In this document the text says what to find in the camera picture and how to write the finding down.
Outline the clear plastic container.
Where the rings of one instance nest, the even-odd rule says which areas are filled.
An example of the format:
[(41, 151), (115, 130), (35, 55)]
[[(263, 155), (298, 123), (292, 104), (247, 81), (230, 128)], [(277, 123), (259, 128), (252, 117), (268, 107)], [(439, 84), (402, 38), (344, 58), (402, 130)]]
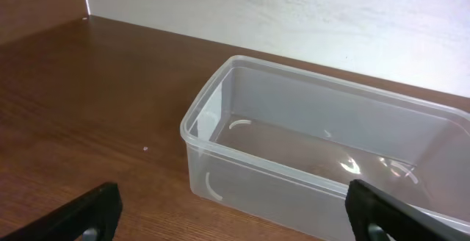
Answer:
[(469, 114), (252, 57), (228, 59), (180, 125), (191, 191), (324, 240), (352, 240), (361, 179), (469, 231)]

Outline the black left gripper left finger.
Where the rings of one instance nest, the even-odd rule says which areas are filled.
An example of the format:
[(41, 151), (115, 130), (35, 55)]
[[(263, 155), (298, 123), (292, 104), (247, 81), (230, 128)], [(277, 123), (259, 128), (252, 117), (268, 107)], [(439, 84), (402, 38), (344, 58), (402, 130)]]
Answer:
[(122, 210), (118, 185), (105, 182), (1, 241), (76, 240), (88, 230), (95, 232), (94, 240), (112, 241)]

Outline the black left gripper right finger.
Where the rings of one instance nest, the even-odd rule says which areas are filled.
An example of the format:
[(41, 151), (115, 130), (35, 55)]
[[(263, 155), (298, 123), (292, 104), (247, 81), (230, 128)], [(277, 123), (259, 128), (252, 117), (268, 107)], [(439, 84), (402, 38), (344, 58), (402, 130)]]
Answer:
[(345, 208), (356, 241), (469, 241), (469, 235), (371, 184), (350, 182)]

